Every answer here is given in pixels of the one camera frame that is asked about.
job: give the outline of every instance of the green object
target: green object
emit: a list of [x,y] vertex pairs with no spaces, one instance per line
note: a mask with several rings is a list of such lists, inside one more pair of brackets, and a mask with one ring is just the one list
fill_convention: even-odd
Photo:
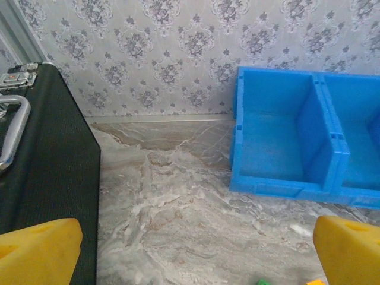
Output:
[[260,279],[260,281],[259,282],[257,282],[257,284],[256,285],[271,285],[270,283],[268,283],[268,282],[266,282],[265,280],[263,280],[263,279]]

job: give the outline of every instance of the blue plastic bin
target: blue plastic bin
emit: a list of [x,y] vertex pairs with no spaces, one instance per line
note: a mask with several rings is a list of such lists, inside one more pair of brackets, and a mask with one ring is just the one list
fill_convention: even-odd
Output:
[[329,198],[360,207],[380,208],[380,77],[321,74],[336,131],[349,149],[349,159]]
[[239,69],[231,190],[319,200],[331,192],[341,150],[318,80]]
[[378,77],[239,68],[233,112],[232,191],[380,208]]

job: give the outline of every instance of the wall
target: wall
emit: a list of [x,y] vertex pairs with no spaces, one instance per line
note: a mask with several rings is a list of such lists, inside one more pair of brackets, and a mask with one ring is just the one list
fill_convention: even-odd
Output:
[[230,113],[238,66],[380,73],[379,0],[15,0],[87,116]]

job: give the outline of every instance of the gray marble tile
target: gray marble tile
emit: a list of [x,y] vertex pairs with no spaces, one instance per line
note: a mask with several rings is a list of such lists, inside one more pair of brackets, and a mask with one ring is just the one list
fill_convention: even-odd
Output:
[[316,218],[380,224],[379,211],[229,192],[232,126],[91,126],[102,147],[99,284],[325,280]]

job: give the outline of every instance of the yellow plastic object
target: yellow plastic object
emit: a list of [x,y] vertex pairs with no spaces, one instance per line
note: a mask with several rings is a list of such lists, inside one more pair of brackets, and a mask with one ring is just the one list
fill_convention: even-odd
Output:
[[74,218],[0,235],[0,284],[68,285],[81,242]]
[[380,284],[380,227],[320,216],[313,240],[329,285]]
[[306,283],[305,285],[325,285],[325,283],[322,282],[321,280],[314,280],[312,282]]

